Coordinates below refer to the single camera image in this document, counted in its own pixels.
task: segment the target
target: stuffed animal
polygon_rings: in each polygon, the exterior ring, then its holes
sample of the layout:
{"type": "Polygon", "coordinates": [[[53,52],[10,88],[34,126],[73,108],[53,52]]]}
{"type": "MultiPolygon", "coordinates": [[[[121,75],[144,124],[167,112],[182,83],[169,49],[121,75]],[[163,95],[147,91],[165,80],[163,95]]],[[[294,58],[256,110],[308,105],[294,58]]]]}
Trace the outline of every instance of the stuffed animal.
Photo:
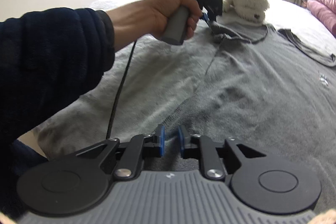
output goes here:
{"type": "Polygon", "coordinates": [[[268,0],[223,0],[223,12],[227,13],[231,7],[245,20],[262,23],[269,3],[268,0]]]}

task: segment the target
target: dark blue fleece sleeve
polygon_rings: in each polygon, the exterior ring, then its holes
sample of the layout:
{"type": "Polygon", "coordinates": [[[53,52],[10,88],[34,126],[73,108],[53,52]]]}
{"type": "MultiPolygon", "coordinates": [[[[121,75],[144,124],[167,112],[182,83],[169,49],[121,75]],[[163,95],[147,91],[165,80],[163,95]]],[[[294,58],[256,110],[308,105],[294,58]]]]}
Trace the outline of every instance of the dark blue fleece sleeve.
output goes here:
{"type": "Polygon", "coordinates": [[[0,146],[95,88],[114,61],[102,11],[56,8],[0,23],[0,146]]]}

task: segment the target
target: cord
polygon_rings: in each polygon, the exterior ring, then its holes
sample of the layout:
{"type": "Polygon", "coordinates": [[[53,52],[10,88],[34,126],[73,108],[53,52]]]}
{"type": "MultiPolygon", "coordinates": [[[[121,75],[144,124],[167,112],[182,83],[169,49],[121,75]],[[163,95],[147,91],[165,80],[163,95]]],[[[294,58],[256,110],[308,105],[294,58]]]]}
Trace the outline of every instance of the cord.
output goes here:
{"type": "Polygon", "coordinates": [[[113,103],[113,107],[112,107],[112,111],[111,111],[111,116],[110,116],[110,120],[109,120],[109,126],[108,126],[107,132],[106,132],[106,139],[109,139],[110,136],[111,136],[112,125],[113,125],[113,121],[114,121],[114,116],[116,114],[116,110],[117,110],[117,105],[118,105],[120,93],[121,93],[121,90],[123,88],[126,76],[127,76],[129,65],[131,64],[131,59],[132,59],[132,56],[133,56],[133,52],[134,52],[134,48],[135,48],[135,44],[136,43],[137,43],[137,40],[134,41],[134,44],[133,44],[131,53],[129,55],[126,68],[125,68],[125,72],[124,72],[123,78],[121,79],[121,82],[120,82],[117,94],[115,95],[115,98],[114,98],[114,103],[113,103]]]}

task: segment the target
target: gray ribbed panel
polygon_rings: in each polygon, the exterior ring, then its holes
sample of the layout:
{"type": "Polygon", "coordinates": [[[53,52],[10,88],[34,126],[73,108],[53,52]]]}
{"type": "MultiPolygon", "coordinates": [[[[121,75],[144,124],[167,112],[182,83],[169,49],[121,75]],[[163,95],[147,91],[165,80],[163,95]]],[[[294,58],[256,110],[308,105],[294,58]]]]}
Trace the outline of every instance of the gray ribbed panel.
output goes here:
{"type": "Polygon", "coordinates": [[[134,181],[116,183],[88,212],[67,218],[28,213],[19,224],[306,224],[314,216],[311,211],[292,217],[259,213],[240,203],[224,183],[206,180],[198,170],[143,171],[134,181]]]}

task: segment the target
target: gray blanket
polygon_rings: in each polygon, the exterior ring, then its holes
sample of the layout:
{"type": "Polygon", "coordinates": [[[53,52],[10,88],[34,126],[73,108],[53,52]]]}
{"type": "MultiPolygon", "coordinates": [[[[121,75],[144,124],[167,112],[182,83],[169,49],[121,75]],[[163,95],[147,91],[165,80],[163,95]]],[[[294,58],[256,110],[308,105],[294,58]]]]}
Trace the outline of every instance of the gray blanket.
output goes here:
{"type": "MultiPolygon", "coordinates": [[[[227,27],[239,34],[222,35],[219,44],[209,42],[204,23],[182,47],[141,39],[112,136],[129,140],[163,122],[166,156],[147,166],[156,170],[198,167],[179,157],[179,124],[215,141],[236,137],[315,170],[323,186],[316,211],[336,207],[335,69],[308,57],[270,25],[227,27]]],[[[118,60],[129,50],[117,54],[95,90],[37,128],[49,157],[104,139],[124,69],[118,60]]]]}

